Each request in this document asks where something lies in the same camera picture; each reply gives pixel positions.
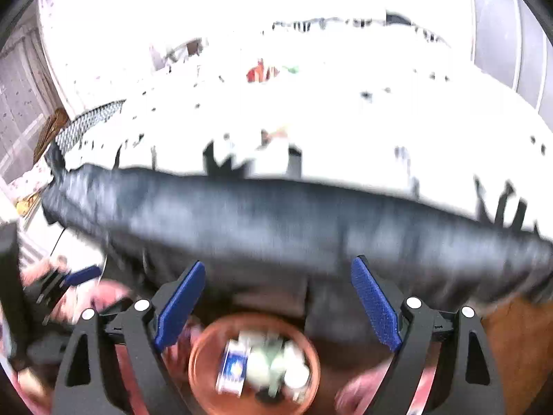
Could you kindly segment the person's left hand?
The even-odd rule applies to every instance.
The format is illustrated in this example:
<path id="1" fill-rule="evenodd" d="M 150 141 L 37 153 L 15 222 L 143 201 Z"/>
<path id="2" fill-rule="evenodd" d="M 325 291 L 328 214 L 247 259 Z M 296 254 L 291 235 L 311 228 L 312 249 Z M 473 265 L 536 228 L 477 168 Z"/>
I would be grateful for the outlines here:
<path id="1" fill-rule="evenodd" d="M 44 258 L 21 270 L 21 283 L 27 287 L 50 270 L 69 272 L 71 268 L 63 256 Z M 93 308 L 96 312 L 100 312 L 109 305 L 131 296 L 131 290 L 121 283 L 113 280 L 93 280 L 76 288 L 68 289 L 54 310 L 50 312 L 50 318 L 74 324 L 79 320 L 83 310 L 87 308 Z"/>

